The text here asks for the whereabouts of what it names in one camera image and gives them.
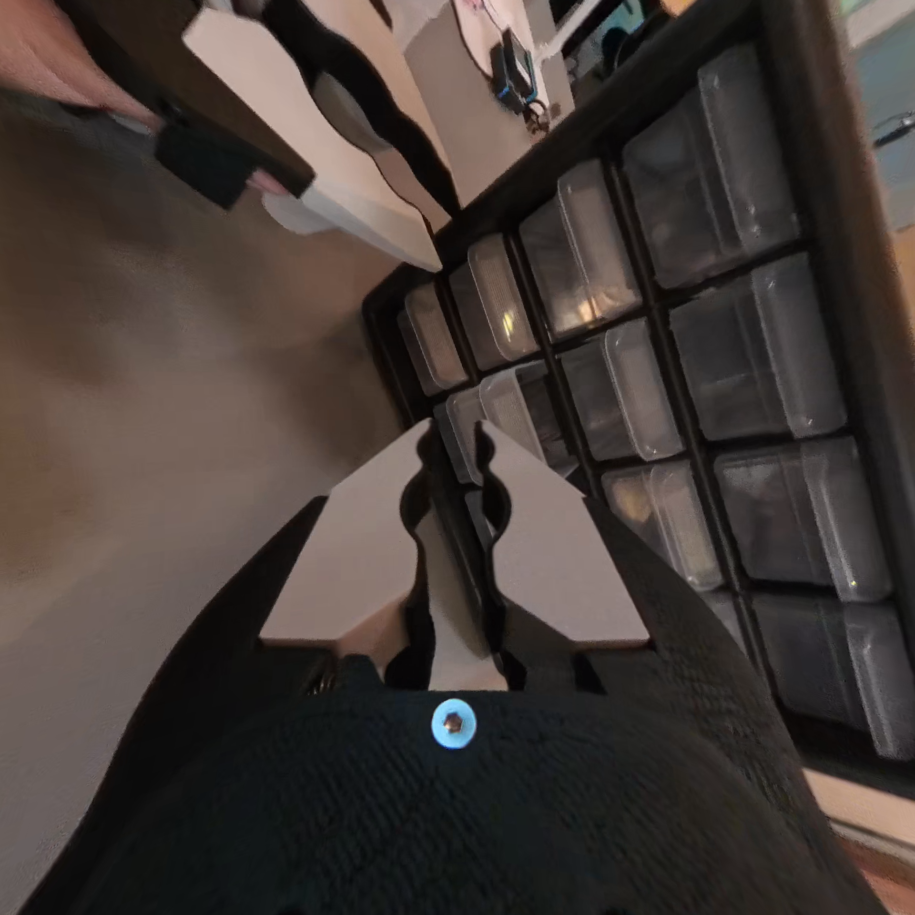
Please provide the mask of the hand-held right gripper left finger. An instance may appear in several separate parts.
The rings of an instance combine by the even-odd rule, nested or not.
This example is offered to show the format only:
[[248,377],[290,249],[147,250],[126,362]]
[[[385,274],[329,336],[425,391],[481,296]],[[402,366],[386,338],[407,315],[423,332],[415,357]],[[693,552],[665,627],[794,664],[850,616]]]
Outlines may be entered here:
[[417,529],[436,444],[423,420],[330,491],[260,630],[265,645],[363,656],[387,685],[429,685],[437,638]]

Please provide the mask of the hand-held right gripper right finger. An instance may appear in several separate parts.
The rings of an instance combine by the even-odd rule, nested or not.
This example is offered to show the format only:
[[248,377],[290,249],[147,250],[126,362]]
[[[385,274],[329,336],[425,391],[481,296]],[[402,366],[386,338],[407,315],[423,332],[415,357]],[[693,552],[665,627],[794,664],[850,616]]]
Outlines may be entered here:
[[550,658],[647,645],[583,493],[491,421],[477,423],[475,438],[498,650]]

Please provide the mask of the black drawer cabinet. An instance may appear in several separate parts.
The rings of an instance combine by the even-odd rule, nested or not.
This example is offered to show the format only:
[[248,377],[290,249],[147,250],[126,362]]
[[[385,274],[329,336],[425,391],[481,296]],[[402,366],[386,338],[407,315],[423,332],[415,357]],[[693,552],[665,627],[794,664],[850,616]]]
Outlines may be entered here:
[[[363,316],[372,349],[407,426],[433,416],[435,401],[403,371],[406,349],[394,313],[419,285],[442,280],[463,261],[474,242],[506,234],[509,260],[533,312],[532,329],[565,410],[569,388],[554,359],[543,307],[536,301],[532,273],[516,228],[555,190],[557,177],[597,157],[606,167],[614,205],[636,281],[657,334],[665,333],[661,305],[680,302],[652,279],[649,255],[636,223],[632,197],[621,170],[624,145],[667,112],[696,81],[698,69],[723,51],[751,43],[759,55],[777,138],[808,246],[817,288],[823,296],[824,326],[843,393],[849,424],[864,464],[892,583],[903,642],[913,671],[913,341],[905,300],[894,273],[872,177],[870,154],[855,121],[845,84],[842,52],[827,2],[698,2],[663,27],[657,38],[622,64],[591,101],[585,102],[547,139],[496,177],[484,179],[455,223],[438,237],[445,271],[426,278],[398,268],[366,298]],[[584,452],[577,422],[570,444],[581,472],[571,480],[589,497],[609,506],[596,467]],[[436,508],[467,583],[474,610],[486,607],[484,552],[470,510],[440,437]],[[878,757],[863,733],[819,719],[794,715],[776,697],[772,670],[753,620],[744,633],[745,652],[781,708],[806,765],[824,775],[913,800],[913,760]]]

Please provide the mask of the rows of clear cabinet drawers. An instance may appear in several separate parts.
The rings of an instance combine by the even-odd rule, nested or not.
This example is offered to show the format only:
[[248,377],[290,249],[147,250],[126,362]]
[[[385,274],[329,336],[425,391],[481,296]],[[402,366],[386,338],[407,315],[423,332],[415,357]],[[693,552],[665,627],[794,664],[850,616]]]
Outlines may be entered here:
[[661,305],[643,300],[607,168],[592,157],[516,232],[565,410],[506,234],[474,242],[394,313],[404,373],[432,410],[483,378],[547,366],[610,509],[742,650],[753,620],[794,715],[913,760],[913,671],[824,326],[759,55],[741,43],[626,143],[621,170]]

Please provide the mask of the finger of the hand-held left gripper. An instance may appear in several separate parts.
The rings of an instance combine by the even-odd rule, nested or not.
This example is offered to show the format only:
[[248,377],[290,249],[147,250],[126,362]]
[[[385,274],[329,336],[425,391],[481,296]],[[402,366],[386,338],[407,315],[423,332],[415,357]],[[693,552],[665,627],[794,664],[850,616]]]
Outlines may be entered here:
[[314,172],[291,204],[266,204],[281,224],[310,221],[360,238],[427,272],[442,269],[433,233],[373,156],[327,120],[307,84],[327,74],[393,147],[448,215],[460,202],[446,150],[381,2],[266,2],[255,17],[201,7],[185,29],[188,50]]

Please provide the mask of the black blue electronic device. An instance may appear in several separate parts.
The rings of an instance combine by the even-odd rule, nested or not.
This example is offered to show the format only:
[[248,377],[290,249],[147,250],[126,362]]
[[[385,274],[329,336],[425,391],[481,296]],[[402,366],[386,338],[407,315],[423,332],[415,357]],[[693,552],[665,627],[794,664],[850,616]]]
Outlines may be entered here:
[[490,50],[491,88],[497,102],[519,115],[532,136],[549,133],[550,106],[540,93],[532,54],[511,29],[502,31]]

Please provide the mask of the person's left hand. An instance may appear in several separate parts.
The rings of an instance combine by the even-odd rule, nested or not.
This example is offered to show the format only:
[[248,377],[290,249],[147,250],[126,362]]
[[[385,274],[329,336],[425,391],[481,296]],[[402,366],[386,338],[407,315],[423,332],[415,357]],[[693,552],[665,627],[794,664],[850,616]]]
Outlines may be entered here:
[[162,126],[96,65],[54,2],[1,3],[1,82],[6,89],[126,118],[151,132]]

